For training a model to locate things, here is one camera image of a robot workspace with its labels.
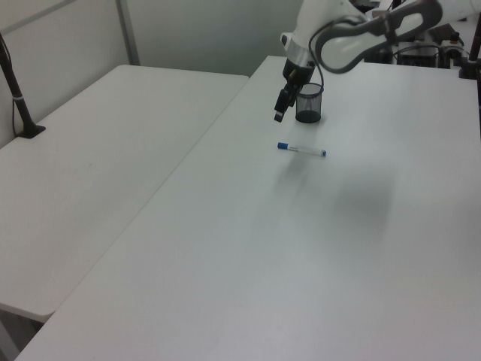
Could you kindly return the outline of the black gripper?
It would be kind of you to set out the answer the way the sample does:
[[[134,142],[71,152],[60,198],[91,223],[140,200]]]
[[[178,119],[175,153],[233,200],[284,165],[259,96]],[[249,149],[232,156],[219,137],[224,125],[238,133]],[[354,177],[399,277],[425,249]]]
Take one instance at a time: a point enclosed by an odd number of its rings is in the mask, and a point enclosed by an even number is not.
[[[283,68],[283,77],[286,80],[286,87],[280,90],[277,102],[274,106],[274,120],[278,123],[283,121],[288,107],[293,107],[301,87],[310,82],[315,70],[314,61],[310,60],[306,65],[296,65],[287,59]]]

